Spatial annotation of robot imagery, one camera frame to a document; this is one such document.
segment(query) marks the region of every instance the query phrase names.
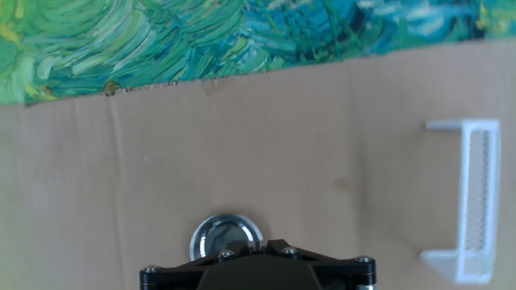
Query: round metal ring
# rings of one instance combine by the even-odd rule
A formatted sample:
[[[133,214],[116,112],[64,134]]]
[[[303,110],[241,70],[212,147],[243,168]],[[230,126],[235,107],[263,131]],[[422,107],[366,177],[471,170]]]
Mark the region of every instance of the round metal ring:
[[[192,261],[218,253],[231,242],[255,242],[263,239],[258,226],[236,214],[219,214],[205,220],[190,241]]]

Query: van gogh style painting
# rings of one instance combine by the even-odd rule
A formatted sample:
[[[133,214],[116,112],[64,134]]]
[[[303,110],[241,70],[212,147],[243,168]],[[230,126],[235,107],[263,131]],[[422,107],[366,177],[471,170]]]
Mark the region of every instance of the van gogh style painting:
[[[513,0],[0,0],[0,104],[516,32]]]

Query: painted fabric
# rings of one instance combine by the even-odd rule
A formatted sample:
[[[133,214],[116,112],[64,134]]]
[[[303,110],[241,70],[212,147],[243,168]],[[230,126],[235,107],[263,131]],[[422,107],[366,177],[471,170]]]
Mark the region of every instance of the painted fabric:
[[[0,104],[516,32],[510,0],[0,0]]]

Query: white 3d-printed holder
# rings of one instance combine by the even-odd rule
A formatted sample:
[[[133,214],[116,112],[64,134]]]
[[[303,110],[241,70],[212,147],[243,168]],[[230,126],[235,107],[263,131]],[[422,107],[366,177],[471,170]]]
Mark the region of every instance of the white 3d-printed holder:
[[[454,284],[487,284],[496,253],[500,129],[498,120],[428,122],[427,130],[462,136],[457,248],[423,251],[421,258]]]

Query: mesh panel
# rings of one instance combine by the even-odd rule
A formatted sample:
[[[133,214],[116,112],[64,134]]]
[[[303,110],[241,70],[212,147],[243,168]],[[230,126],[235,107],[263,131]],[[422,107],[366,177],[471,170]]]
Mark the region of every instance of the mesh panel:
[[[465,275],[484,275],[493,266],[493,251],[487,241],[487,210],[489,198],[489,138],[490,132],[471,133],[468,179],[468,217],[466,252],[463,260]]]

